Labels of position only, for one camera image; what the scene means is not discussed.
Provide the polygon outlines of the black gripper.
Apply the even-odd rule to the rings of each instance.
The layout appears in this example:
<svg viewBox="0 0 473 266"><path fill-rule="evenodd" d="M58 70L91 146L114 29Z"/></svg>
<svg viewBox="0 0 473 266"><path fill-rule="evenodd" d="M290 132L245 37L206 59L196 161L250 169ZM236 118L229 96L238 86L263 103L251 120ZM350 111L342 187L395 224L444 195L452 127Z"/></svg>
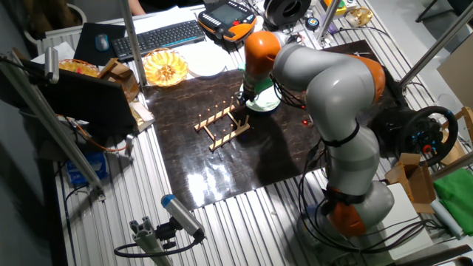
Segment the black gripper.
<svg viewBox="0 0 473 266"><path fill-rule="evenodd" d="M248 108L254 108L256 102L253 101L256 97L255 89L256 89L257 81L251 78L244 78L242 83L243 91L237 95L237 100L240 106L245 106L247 101Z"/></svg>

